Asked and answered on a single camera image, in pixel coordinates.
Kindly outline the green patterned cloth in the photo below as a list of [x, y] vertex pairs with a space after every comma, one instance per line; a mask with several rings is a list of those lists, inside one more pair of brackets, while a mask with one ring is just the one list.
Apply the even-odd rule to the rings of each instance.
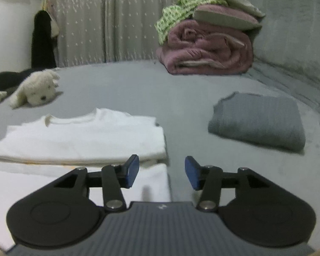
[[159, 44], [165, 43], [169, 31], [179, 22], [190, 19], [198, 6], [207, 4], [228, 6], [226, 0], [177, 0], [175, 4], [164, 7], [161, 18], [155, 23]]

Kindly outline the white Pooh sweatshirt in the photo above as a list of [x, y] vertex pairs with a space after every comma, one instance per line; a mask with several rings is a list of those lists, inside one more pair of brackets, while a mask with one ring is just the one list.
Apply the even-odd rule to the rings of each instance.
[[155, 117], [95, 109], [81, 117], [47, 115], [9, 126], [0, 140], [0, 245], [12, 246], [6, 214], [21, 197], [77, 166], [94, 171], [133, 154], [140, 170], [133, 187], [123, 191], [125, 200], [170, 201], [165, 137]]

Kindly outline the folded grey garment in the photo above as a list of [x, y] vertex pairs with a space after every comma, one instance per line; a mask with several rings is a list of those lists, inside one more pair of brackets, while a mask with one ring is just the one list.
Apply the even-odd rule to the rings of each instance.
[[208, 131], [223, 138], [294, 152], [302, 151], [306, 143], [298, 105], [283, 96], [235, 92], [214, 105]]

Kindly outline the black hanging garment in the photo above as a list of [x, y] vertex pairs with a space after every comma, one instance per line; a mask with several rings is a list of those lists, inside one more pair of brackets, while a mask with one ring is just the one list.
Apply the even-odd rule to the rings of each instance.
[[31, 67], [51, 69], [56, 68], [54, 56], [54, 41], [51, 37], [51, 18], [49, 14], [40, 10], [34, 18], [32, 33]]

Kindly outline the mauve and cream pillow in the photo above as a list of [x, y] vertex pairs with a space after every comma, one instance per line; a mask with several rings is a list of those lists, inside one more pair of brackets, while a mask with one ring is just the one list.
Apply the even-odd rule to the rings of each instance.
[[196, 21], [209, 23], [221, 27], [229, 27], [240, 31], [247, 31], [261, 27], [259, 19], [265, 17], [248, 0], [225, 0], [226, 6], [207, 3], [199, 5], [193, 11], [192, 18]]

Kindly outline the grey bed blanket roll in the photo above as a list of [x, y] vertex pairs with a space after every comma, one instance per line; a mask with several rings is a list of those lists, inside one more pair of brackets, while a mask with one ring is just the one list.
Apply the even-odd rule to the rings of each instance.
[[320, 0], [249, 0], [266, 16], [250, 33], [247, 76], [320, 113]]

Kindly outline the black garment on bed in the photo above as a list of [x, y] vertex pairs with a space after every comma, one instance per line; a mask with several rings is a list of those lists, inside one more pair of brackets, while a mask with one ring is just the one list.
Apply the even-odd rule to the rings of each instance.
[[6, 91], [7, 96], [11, 91], [15, 91], [19, 85], [33, 72], [45, 69], [27, 69], [21, 72], [0, 72], [0, 91]]

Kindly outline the folded mauve comforter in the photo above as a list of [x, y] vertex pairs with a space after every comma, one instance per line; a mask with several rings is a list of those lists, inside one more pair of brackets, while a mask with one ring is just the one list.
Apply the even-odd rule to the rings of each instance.
[[237, 29], [184, 20], [169, 31], [157, 56], [172, 75], [237, 75], [251, 67], [253, 47]]

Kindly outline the white plush dog toy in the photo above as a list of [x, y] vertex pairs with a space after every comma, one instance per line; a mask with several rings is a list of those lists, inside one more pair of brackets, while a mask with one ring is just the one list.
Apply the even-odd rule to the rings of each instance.
[[26, 103], [31, 106], [49, 103], [56, 97], [59, 79], [59, 74], [51, 69], [33, 72], [10, 96], [10, 107], [16, 109]]

